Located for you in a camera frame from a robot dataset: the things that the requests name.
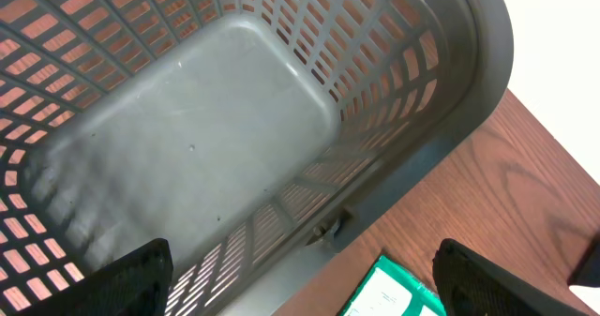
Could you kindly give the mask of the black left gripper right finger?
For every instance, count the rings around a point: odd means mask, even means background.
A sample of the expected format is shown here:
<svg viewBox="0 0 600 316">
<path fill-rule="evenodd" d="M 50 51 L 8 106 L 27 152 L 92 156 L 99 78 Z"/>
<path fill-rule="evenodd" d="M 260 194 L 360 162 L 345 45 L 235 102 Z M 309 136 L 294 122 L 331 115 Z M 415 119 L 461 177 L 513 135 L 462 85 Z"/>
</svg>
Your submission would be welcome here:
<svg viewBox="0 0 600 316">
<path fill-rule="evenodd" d="M 448 315 L 573 316 L 581 313 L 451 238 L 443 239 L 436 251 L 432 275 Z"/>
</svg>

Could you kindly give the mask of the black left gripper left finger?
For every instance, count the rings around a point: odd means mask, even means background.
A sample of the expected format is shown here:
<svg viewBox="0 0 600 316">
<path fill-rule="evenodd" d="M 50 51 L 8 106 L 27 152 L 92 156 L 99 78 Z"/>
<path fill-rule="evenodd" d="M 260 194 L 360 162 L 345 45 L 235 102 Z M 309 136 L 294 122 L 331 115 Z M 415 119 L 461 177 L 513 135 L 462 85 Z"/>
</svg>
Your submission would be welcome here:
<svg viewBox="0 0 600 316">
<path fill-rule="evenodd" d="M 158 316 L 173 278 L 169 243 L 156 238 L 18 316 Z"/>
</svg>

